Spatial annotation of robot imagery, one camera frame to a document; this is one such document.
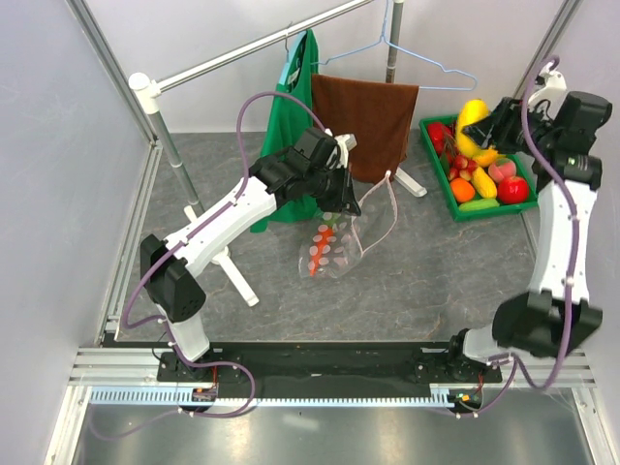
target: green tray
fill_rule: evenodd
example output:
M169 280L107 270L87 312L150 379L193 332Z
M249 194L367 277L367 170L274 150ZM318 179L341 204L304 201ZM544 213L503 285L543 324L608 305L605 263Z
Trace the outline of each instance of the green tray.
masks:
M520 213L523 210L527 210L528 208L532 208L538 205L538 196L536 194L536 190L534 188L534 183L528 172L523 168L521 162L519 161L516 155L507 155L508 158L514 161L516 164L516 175L521 176L527 181L528 186L530 187L530 195L527 198L527 201L523 203L515 203L512 205L500 205L495 208L487 208L485 210L476 210L476 211L460 211L458 209L458 203L452 194L452 190L450 189L450 184L448 183L448 179L446 178L446 174L442 169L442 165L439 161L439 157L435 153L435 149L433 148L433 142L431 142L430 137L428 136L428 131L426 131L426 126L430 123L440 122L446 125L452 124L456 121L456 114L450 116L439 116L435 118L426 118L421 119L419 122L419 128L421 130L421 138L422 142L426 146L426 153L428 154L428 159L430 160L433 169L435 170L435 175L439 180L439 185L444 191L444 196L446 197L446 204L448 205L448 210L452 214L452 218L454 221L469 221L469 220L477 220L480 218L490 218L492 216L500 216L500 215L513 215L515 213ZM480 199L481 197L476 193L476 199Z

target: gray floor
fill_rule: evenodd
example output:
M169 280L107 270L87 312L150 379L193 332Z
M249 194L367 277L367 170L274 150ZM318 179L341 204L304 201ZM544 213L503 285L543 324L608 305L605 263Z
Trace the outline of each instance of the gray floor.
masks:
M244 139L252 159L263 134ZM205 207L227 194L241 175L234 134L176 135L179 152ZM491 322L498 304L522 292L534 261L520 216L469 223L452 221L443 194L419 144L410 136L402 168L428 190L421 199L394 183L399 218L392 234L338 280L301 279L299 246L305 224L270 223L260 234L243 233L232 257L261 302L249 308L224 272L207 268L200 283L210 293L202 310L215 341L442 340L463 327ZM164 237L185 226L183 193L162 158L143 235ZM134 266L130 290L138 282ZM154 313L145 292L131 320ZM154 324L121 333L121 340L155 340Z
M494 395L486 389L485 395ZM426 409L258 408L234 419L172 416L125 439L82 429L74 461L88 465L502 464L587 465L589 449L570 395L511 390L478 419ZM171 407L89 406L114 436Z

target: green cloth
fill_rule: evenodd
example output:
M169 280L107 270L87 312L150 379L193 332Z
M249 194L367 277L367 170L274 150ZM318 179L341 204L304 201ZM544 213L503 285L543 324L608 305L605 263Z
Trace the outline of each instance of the green cloth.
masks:
M317 73L319 61L319 48L317 41L311 30L308 30L305 37L299 42L299 46L294 51L291 60L291 67L284 83L278 83L275 90L285 92L297 97L309 108L312 107L312 74ZM287 84L289 77L299 70L296 82ZM267 125L267 133L264 139L261 156L282 150L283 148L294 145L301 134L312 127L313 122L310 115L298 104L290 100L274 97L271 106L271 115ZM295 221L313 218L320 212L316 201L311 197L303 197L297 201L290 201L282 208L279 208L271 215L263 218L250 228L252 233L262 233L267 229L269 221L280 221L282 223L293 223Z

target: yellow fruit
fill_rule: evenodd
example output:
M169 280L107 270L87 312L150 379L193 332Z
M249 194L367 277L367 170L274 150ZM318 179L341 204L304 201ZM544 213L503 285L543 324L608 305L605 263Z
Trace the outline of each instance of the yellow fruit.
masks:
M478 163L479 167L486 168L489 167L498 158L503 158L505 156L506 155L500 155L497 150L491 147L487 148L486 150L481 150L478 155L472 157L472 160Z
M477 167L472 172L472 184L483 199L495 199L497 197L497 187L495 187L493 179L481 167Z
M473 158L481 152L476 143L465 136L463 127L474 124L488 116L490 113L486 103L482 100L470 100L467 102L456 119L456 147L467 158Z

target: white bracket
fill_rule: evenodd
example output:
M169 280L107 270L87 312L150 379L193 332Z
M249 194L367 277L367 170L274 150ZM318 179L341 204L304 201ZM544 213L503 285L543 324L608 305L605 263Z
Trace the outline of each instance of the white bracket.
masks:
M191 205L187 205L183 208L183 212L185 213L187 219L190 220L190 223L193 223L198 219ZM215 257L211 259L211 262L222 267L248 306L253 307L259 303L259 298L245 280L239 269L233 263L233 260L231 260L231 251L228 246L224 247L222 252L215 255Z
M146 114L154 114L159 111L155 99L162 95L162 91L155 80L151 80L144 73L133 73L129 76L128 83Z
M564 100L562 97L566 94L567 86L562 74L558 71L551 71L550 68L549 63L539 74L544 79L544 85L532 94L527 105L532 109L538 102L548 100L549 106L546 113L553 118Z
M396 180L407 189L411 194L416 197L424 197L426 195L426 188L419 185L419 183L413 179L409 174L404 172L402 169L398 168L396 170L396 174L394 175Z

